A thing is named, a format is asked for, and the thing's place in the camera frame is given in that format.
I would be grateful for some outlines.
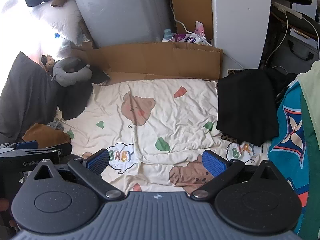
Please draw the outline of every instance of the dark gray cushion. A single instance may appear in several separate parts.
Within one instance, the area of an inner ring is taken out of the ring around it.
[[[0,97],[0,143],[17,141],[36,122],[51,122],[59,87],[40,65],[20,52]]]

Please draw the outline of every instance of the white pillow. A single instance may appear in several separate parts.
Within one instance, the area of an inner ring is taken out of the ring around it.
[[[82,19],[75,0],[68,0],[62,7],[51,6],[52,1],[32,7],[31,14],[50,25],[57,33],[80,46],[82,31],[78,22]]]

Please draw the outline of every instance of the gray ribbed surface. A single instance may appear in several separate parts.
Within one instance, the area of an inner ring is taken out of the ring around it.
[[[61,236],[22,232],[15,240],[297,240],[292,232],[278,236],[249,236],[224,224],[208,203],[186,197],[184,192],[131,192],[119,202],[105,204],[101,213],[79,231]]]

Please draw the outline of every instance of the white cable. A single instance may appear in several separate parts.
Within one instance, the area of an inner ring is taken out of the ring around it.
[[[173,11],[171,2],[172,2],[172,1],[170,0],[170,8],[171,8],[172,13],[173,13],[173,19],[174,19],[177,23],[180,23],[180,24],[183,26],[183,28],[184,28],[184,30],[186,31],[186,33],[197,35],[197,36],[198,36],[202,41],[204,41],[207,45],[213,47],[205,38],[201,37],[200,35],[198,35],[198,34],[196,34],[196,33],[192,33],[192,32],[190,32],[190,31],[188,31],[187,28],[186,28],[186,26],[183,24],[183,22],[178,21],[178,20],[176,19],[176,15],[174,14],[174,11]],[[232,61],[234,61],[236,64],[238,64],[243,70],[245,70],[245,68],[244,68],[239,62],[237,62],[234,58],[230,57],[230,56],[227,55],[225,52],[223,52],[223,54],[225,54],[228,58],[230,58]]]
[[[287,70],[286,70],[284,67],[282,67],[282,66],[274,66],[274,67],[272,67],[272,68],[275,68],[275,67],[283,68],[283,69],[284,69],[284,71],[285,71],[286,73],[288,73],[288,72],[287,72]]]
[[[316,30],[316,28],[313,26],[313,24],[311,22],[309,22],[305,17],[302,17],[302,19],[306,20],[308,23],[310,23],[310,25],[314,28],[316,34],[317,34],[317,37],[318,37],[318,60],[320,60],[320,45],[319,45],[319,34]]]
[[[282,42],[284,41],[285,36],[287,35],[288,27],[289,27],[289,22],[288,22],[287,12],[285,12],[285,13],[284,13],[284,15],[285,15],[285,17],[286,17],[286,19],[287,19],[287,29],[285,30],[284,37],[283,37],[282,41],[280,42],[280,44],[278,45],[278,47],[277,47],[273,52],[271,52],[271,54],[270,54],[270,55],[269,55],[269,57],[267,58],[267,61],[266,61],[265,66],[267,66],[267,64],[268,64],[268,60],[270,59],[271,55],[272,55],[272,54],[274,54],[274,53],[276,52],[276,50],[280,47],[280,45],[281,45],[281,44],[282,44]]]

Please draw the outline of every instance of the bear print blanket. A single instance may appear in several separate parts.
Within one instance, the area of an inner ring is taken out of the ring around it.
[[[225,159],[259,165],[261,147],[221,139],[216,129],[217,83],[198,79],[93,84],[88,106],[62,121],[72,153],[89,156],[107,148],[103,179],[120,190],[191,193],[213,176],[202,165],[210,149]]]

